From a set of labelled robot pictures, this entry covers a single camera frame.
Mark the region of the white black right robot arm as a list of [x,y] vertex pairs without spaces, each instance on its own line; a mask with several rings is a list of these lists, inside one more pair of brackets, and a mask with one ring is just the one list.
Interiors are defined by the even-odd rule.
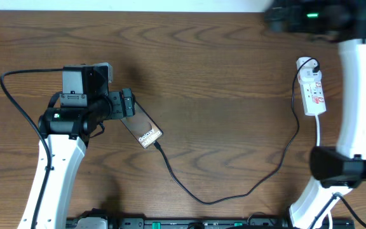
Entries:
[[366,181],[366,1],[273,1],[264,18],[280,31],[338,45],[344,83],[338,142],[311,150],[311,178],[288,210],[294,228],[319,228],[333,206]]

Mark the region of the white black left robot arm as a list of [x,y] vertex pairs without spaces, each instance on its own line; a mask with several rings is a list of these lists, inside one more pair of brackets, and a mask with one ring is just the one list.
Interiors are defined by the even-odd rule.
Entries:
[[62,96],[52,96],[39,121],[39,162],[19,228],[65,228],[74,180],[93,131],[84,121],[98,125],[135,113],[129,88],[105,94],[90,108],[55,107]]

